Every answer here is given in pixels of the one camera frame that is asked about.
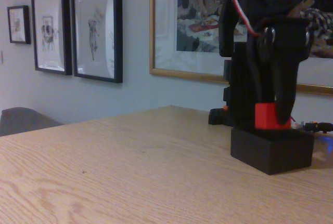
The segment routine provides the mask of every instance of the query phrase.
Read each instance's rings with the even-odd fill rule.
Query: white wire
[[[252,28],[251,23],[250,23],[248,17],[245,15],[244,11],[242,10],[238,0],[232,0],[232,1],[234,2],[235,6],[236,6],[236,9],[237,9],[239,15],[241,16],[241,18],[243,19],[248,31],[254,36],[259,36],[259,34],[256,33],[254,31],[254,29]]]

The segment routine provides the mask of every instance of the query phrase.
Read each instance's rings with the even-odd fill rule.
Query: white wall
[[[221,107],[221,84],[149,74],[149,0],[123,0],[124,83],[91,81],[34,70],[33,45],[9,43],[7,7],[31,0],[0,0],[0,110],[28,107],[63,123],[140,111],[170,104],[210,110]],[[299,95],[296,120],[333,122],[333,97]]]

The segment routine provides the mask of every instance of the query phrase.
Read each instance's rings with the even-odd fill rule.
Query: framed picture
[[[29,7],[8,7],[9,39],[15,44],[31,44]]]
[[[122,0],[72,0],[74,76],[122,83]]]
[[[230,58],[219,55],[218,30],[223,0],[166,1],[150,0],[150,74],[225,83],[224,60]],[[323,24],[317,32],[310,58],[300,65],[298,91],[333,95],[333,59],[330,58],[333,2],[313,1],[312,4],[300,4],[299,7],[311,5],[312,8],[308,11],[302,8],[302,17],[310,18],[320,10],[315,19]],[[326,21],[319,20],[322,12],[325,12]],[[164,25],[167,26],[166,33],[163,32]],[[247,29],[242,22],[235,28],[234,39],[236,42],[247,41]]]
[[[72,75],[69,0],[32,0],[37,71]]]

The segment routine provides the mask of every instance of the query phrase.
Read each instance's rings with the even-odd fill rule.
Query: black box
[[[231,156],[268,174],[311,166],[314,136],[299,130],[233,128]]]

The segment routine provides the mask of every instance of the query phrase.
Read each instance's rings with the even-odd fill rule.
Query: artwork
[[[223,0],[177,0],[177,51],[219,53],[219,18]],[[244,24],[235,29],[235,41],[246,41]]]
[[[74,76],[122,83],[122,0],[72,0]]]
[[[225,83],[224,61],[230,57],[219,55],[223,3],[224,0],[150,0],[150,74]],[[303,0],[289,14],[310,19],[309,30],[315,33],[311,55],[300,65],[299,91],[333,94],[332,8],[332,0]],[[160,35],[164,30],[162,22],[167,22],[167,30]],[[234,40],[246,42],[247,34],[240,20]]]
[[[8,7],[9,39],[15,44],[30,44],[29,7]]]
[[[315,41],[310,57],[333,59],[333,2],[332,0],[304,0],[289,14],[309,19]]]
[[[35,69],[72,75],[69,0],[32,0]]]

